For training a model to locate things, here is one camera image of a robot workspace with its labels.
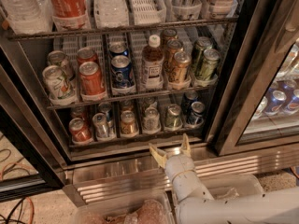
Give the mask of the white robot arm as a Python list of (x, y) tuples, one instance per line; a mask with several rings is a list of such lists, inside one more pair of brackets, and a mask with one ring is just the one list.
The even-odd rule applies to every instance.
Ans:
[(216, 200), (195, 172), (187, 135), (178, 154), (155, 146), (149, 151), (177, 195), (178, 224), (299, 224), (298, 187)]

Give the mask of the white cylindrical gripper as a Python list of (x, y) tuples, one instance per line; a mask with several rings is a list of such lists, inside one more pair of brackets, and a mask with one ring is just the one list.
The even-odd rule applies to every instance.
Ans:
[(191, 158), (189, 137), (186, 133), (183, 134), (183, 141), (180, 147), (181, 154), (167, 159), (167, 153), (153, 144), (149, 145), (149, 152), (157, 161), (158, 165), (164, 168), (165, 174), (170, 181), (173, 181), (179, 174), (195, 170), (194, 162)]

